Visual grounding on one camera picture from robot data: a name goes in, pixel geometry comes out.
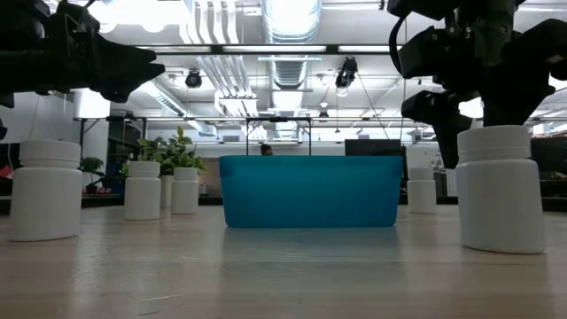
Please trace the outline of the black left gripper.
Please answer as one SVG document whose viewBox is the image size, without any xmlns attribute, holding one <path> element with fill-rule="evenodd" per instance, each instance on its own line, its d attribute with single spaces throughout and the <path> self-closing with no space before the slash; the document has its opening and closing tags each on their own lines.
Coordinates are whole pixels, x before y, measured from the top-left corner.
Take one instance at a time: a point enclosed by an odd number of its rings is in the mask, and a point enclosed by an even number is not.
<svg viewBox="0 0 567 319">
<path fill-rule="evenodd" d="M 151 50 L 102 41 L 100 23 L 85 5 L 61 0 L 55 12 L 43 0 L 0 0 L 0 105 L 14 95 L 67 93 L 100 83 L 100 95 L 125 104 L 130 94 L 165 72 Z M 139 66 L 101 79 L 104 66 Z"/>
</svg>

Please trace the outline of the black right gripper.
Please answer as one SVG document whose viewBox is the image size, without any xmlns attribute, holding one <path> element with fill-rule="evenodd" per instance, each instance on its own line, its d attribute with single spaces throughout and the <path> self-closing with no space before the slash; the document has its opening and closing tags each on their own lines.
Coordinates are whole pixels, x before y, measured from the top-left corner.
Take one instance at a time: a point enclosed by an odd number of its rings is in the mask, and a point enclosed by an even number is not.
<svg viewBox="0 0 567 319">
<path fill-rule="evenodd" d="M 567 21 L 546 19 L 518 32 L 514 16 L 524 1 L 397 0 L 397 27 L 412 13 L 445 23 L 397 49 L 398 72 L 405 79 L 434 76 L 442 85 L 471 85 L 491 68 L 481 83 L 484 126 L 523 125 L 555 92 L 549 75 L 567 80 Z M 459 104 L 449 93 L 422 90 L 401 106 L 403 117 L 432 126 L 447 169 L 456 168 L 457 136 L 473 122 Z"/>
</svg>

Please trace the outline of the white plastic pill bottle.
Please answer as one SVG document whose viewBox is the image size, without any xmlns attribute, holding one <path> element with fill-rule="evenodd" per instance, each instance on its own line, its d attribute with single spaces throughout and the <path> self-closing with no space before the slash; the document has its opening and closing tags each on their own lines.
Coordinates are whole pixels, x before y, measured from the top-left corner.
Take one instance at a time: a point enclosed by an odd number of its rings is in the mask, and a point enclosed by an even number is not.
<svg viewBox="0 0 567 319">
<path fill-rule="evenodd" d="M 408 170 L 408 208 L 411 214 L 435 214 L 437 211 L 436 183 L 431 167 L 412 167 Z"/>
<path fill-rule="evenodd" d="M 494 253 L 544 253 L 540 176 L 528 129 L 473 128 L 457 136 L 457 146 L 462 245 Z"/>
<path fill-rule="evenodd" d="M 160 217 L 160 165 L 151 161 L 131 161 L 125 181 L 124 219 L 158 220 Z"/>
<path fill-rule="evenodd" d="M 195 214 L 198 211 L 198 169 L 177 167 L 172 183 L 171 213 Z"/>
<path fill-rule="evenodd" d="M 9 239 L 46 241 L 79 234 L 81 146 L 56 140 L 20 144 L 12 186 Z"/>
</svg>

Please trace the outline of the blue plastic basket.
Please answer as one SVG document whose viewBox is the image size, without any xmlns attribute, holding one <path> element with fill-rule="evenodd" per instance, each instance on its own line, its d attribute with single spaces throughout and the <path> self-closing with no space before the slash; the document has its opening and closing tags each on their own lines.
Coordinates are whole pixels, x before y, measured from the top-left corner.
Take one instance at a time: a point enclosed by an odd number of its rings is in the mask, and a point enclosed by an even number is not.
<svg viewBox="0 0 567 319">
<path fill-rule="evenodd" d="M 400 156 L 223 156 L 225 222 L 231 228 L 391 227 Z"/>
</svg>

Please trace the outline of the black computer monitor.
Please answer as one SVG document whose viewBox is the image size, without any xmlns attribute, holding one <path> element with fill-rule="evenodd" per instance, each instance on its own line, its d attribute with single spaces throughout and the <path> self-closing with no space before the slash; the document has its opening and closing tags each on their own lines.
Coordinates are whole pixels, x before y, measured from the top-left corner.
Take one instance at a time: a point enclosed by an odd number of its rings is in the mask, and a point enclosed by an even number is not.
<svg viewBox="0 0 567 319">
<path fill-rule="evenodd" d="M 532 160 L 539 168 L 543 198 L 567 198 L 567 137 L 531 140 Z"/>
<path fill-rule="evenodd" d="M 404 147 L 395 139 L 345 140 L 346 156 L 402 156 Z"/>
<path fill-rule="evenodd" d="M 20 143 L 0 143 L 0 170 L 5 167 L 17 169 L 19 163 Z"/>
</svg>

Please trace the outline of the black overhead bar with lights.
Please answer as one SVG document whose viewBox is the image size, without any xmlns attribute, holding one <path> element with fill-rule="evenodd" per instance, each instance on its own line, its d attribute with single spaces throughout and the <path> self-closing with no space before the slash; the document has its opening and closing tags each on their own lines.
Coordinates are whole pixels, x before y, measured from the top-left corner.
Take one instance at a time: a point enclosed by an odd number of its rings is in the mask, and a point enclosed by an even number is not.
<svg viewBox="0 0 567 319">
<path fill-rule="evenodd" d="M 387 45 L 342 44 L 153 44 L 139 45 L 163 56 L 182 55 L 388 55 Z"/>
</svg>

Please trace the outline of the green plant in white pot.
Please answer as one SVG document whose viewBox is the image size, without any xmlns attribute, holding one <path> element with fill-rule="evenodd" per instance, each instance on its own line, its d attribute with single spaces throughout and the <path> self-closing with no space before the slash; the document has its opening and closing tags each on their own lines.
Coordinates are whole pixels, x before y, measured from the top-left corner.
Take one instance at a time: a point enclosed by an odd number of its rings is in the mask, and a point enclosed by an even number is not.
<svg viewBox="0 0 567 319">
<path fill-rule="evenodd" d="M 198 172 L 205 171 L 204 161 L 196 155 L 196 148 L 190 148 L 192 140 L 178 126 L 176 133 L 165 139 L 158 136 L 155 139 L 139 138 L 140 153 L 137 160 L 154 161 L 160 165 L 159 179 L 161 180 L 160 207 L 169 208 L 171 205 L 172 183 L 177 167 L 192 167 Z"/>
</svg>

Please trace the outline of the small background potted plant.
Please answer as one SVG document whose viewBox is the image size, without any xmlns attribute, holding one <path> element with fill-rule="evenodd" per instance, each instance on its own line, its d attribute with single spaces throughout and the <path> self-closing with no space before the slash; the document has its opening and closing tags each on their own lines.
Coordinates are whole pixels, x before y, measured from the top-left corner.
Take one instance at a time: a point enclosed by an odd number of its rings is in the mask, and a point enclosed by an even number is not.
<svg viewBox="0 0 567 319">
<path fill-rule="evenodd" d="M 89 177 L 89 182 L 85 186 L 88 195 L 96 195 L 98 185 L 105 179 L 105 173 L 102 171 L 103 166 L 104 162 L 99 158 L 82 158 L 80 170 Z"/>
</svg>

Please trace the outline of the black aluminium table frame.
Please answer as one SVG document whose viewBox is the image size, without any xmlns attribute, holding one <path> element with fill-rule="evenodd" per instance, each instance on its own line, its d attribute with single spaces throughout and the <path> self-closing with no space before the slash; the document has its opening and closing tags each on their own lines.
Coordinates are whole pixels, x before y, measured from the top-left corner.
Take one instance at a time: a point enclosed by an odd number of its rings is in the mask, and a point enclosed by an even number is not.
<svg viewBox="0 0 567 319">
<path fill-rule="evenodd" d="M 82 208 L 122 206 L 123 198 L 115 196 L 85 197 L 82 199 Z M 201 206 L 221 206 L 222 198 L 200 198 Z M 438 205 L 457 205 L 457 197 L 442 197 L 437 199 Z M 545 211 L 567 213 L 567 198 L 543 198 L 542 207 Z M 11 210 L 11 199 L 0 197 L 0 215 L 9 215 Z"/>
</svg>

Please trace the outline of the silver ceiling air duct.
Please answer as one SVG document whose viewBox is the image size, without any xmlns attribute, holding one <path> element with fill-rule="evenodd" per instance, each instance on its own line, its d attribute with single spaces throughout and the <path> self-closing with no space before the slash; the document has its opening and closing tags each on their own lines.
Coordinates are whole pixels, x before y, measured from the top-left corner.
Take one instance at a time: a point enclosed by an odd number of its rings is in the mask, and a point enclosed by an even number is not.
<svg viewBox="0 0 567 319">
<path fill-rule="evenodd" d="M 317 37 L 322 0 L 261 0 L 266 43 L 312 43 Z"/>
</svg>

